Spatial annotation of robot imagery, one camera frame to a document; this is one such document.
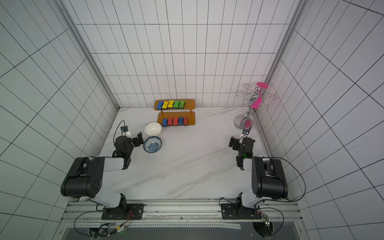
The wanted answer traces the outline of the yellow eraser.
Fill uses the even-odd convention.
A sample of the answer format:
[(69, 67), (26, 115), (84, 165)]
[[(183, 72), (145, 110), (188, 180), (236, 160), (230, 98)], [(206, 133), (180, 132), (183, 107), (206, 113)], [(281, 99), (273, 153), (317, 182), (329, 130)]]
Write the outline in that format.
[(174, 108), (174, 103), (175, 103), (175, 101), (170, 100), (169, 103), (168, 103), (167, 109), (173, 109)]
[(169, 102), (168, 101), (164, 101), (163, 105), (162, 105), (162, 109), (163, 110), (167, 110), (168, 109), (168, 105), (169, 105)]

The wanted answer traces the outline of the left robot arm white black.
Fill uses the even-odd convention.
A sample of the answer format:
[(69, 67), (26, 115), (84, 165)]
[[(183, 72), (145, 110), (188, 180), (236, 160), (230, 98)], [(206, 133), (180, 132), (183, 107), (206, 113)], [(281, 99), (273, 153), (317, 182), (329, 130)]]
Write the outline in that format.
[(122, 135), (116, 138), (111, 157), (76, 158), (61, 185), (62, 196), (88, 199), (103, 206), (102, 220), (142, 219), (144, 205), (128, 204), (124, 194), (110, 190), (104, 173), (128, 169), (134, 148), (143, 143), (141, 132), (135, 138)]

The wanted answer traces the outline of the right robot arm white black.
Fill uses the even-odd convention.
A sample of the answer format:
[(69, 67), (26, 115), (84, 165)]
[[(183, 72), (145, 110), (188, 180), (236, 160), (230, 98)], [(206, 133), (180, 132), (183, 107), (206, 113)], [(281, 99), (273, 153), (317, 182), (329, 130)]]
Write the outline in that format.
[(261, 219), (257, 206), (266, 200), (284, 200), (288, 197), (288, 184), (281, 160), (253, 155), (255, 140), (248, 137), (230, 138), (229, 147), (237, 151), (237, 167), (251, 172), (251, 190), (240, 193), (233, 203), (230, 216), (238, 219)]

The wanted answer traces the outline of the green eraser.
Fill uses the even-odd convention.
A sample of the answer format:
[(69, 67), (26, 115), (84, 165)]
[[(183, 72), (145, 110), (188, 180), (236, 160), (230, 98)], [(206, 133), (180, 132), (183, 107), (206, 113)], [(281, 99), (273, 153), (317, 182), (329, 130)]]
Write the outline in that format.
[(173, 109), (178, 109), (180, 105), (180, 101), (175, 101), (173, 104)]
[(185, 108), (186, 101), (180, 101), (179, 109), (183, 110)]

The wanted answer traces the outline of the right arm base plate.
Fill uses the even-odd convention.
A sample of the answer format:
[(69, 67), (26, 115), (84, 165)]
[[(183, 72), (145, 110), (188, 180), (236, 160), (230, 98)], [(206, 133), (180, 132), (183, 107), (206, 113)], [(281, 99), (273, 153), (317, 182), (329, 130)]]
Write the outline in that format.
[(220, 204), (222, 219), (224, 220), (261, 220), (262, 214), (255, 209), (236, 204)]

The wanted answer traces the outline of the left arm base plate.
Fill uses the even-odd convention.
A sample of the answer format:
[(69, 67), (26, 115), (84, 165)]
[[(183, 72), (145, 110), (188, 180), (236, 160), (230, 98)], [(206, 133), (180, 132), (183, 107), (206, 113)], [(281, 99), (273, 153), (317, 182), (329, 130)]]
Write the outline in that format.
[(103, 210), (102, 220), (141, 220), (144, 204), (125, 204), (116, 208)]

